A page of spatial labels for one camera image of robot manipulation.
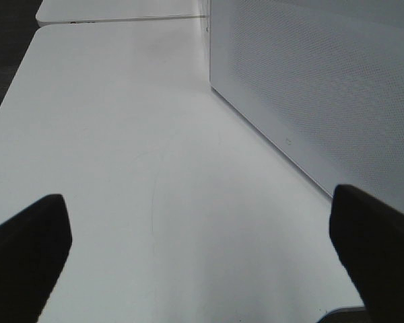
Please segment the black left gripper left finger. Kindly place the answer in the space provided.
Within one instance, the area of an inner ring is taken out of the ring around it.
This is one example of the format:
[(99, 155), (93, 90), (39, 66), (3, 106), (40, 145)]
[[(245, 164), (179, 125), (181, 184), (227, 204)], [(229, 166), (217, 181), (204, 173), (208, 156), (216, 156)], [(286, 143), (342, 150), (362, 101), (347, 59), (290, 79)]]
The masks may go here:
[(37, 322), (72, 245), (65, 200), (50, 194), (0, 225), (0, 322)]

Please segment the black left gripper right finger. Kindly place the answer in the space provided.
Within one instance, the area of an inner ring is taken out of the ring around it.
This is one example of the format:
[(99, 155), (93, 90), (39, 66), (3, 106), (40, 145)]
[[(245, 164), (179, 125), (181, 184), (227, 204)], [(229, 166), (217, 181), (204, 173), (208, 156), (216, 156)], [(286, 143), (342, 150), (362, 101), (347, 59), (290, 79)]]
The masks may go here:
[(334, 190), (329, 236), (373, 322), (404, 322), (404, 214), (348, 184)]

